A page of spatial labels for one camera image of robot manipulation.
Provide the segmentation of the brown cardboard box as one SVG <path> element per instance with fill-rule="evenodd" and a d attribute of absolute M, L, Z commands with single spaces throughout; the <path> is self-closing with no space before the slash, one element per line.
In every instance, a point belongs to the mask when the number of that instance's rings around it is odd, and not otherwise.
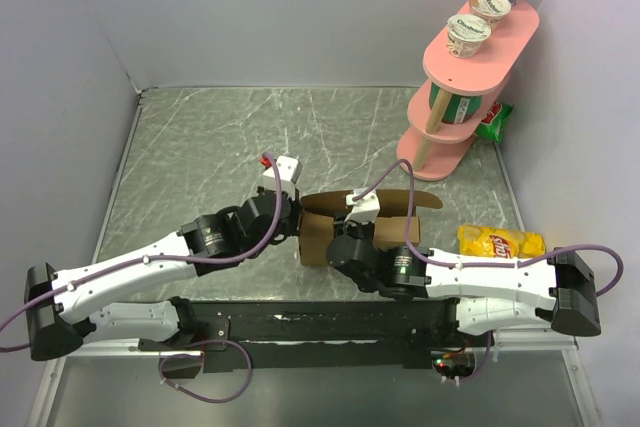
<path fill-rule="evenodd" d="M 326 250 L 334 238 L 334 222 L 346 217 L 351 208 L 346 204 L 350 191 L 331 191 L 306 195 L 300 199 L 302 214 L 300 217 L 299 256 L 300 263 L 309 267 L 329 265 Z M 405 244 L 409 191 L 400 189 L 377 189 L 376 196 L 380 210 L 375 223 L 366 223 L 357 227 L 350 222 L 347 231 L 357 238 L 371 238 L 373 245 L 383 251 Z M 411 242 L 417 246 L 420 242 L 421 226 L 416 213 L 417 207 L 441 209 L 443 203 L 439 197 L 429 192 L 414 193 L 414 207 L 409 228 Z"/>

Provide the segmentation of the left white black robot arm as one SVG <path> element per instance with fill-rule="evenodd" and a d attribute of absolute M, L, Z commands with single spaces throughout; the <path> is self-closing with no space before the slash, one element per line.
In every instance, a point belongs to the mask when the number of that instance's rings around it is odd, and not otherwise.
<path fill-rule="evenodd" d="M 187 300 L 137 304 L 127 297 L 237 267 L 296 235 L 300 213 L 297 188 L 260 187 L 242 205 L 201 215 L 127 254 L 72 269 L 31 267 L 24 296 L 31 359 L 53 360 L 90 342 L 125 338 L 188 348 L 198 324 Z"/>

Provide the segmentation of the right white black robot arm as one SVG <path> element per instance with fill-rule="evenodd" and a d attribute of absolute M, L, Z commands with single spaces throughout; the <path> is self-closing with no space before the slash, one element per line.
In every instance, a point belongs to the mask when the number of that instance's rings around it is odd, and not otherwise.
<path fill-rule="evenodd" d="M 538 259 L 487 259 L 411 245 L 383 250 L 374 227 L 354 222 L 336 228 L 326 250 L 329 265 L 367 293 L 394 300 L 450 299 L 454 311 L 437 333 L 456 346 L 503 328 L 540 325 L 573 337 L 601 333 L 594 273 L 567 248 Z"/>

